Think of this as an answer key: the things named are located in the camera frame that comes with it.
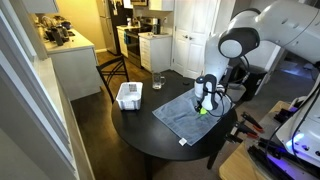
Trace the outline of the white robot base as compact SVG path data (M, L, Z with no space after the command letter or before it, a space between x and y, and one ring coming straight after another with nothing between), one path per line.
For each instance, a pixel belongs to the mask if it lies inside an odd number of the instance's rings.
M276 137L290 154L320 167L319 88L315 88L309 100L279 128Z

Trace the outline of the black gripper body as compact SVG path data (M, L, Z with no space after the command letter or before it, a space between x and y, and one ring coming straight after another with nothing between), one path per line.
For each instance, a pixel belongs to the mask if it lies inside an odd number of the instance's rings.
M207 88L203 89L203 97L201 99L201 105L206 110L215 110L218 107L218 103L215 100L216 92L209 91Z

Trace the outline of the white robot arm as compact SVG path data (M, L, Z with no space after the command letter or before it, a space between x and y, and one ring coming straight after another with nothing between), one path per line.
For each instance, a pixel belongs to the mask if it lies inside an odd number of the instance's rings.
M276 0L263 11L244 10L225 31L210 37L204 51L201 105L218 107L217 85L231 59L240 58L268 41L314 66L320 63L320 9L292 0Z

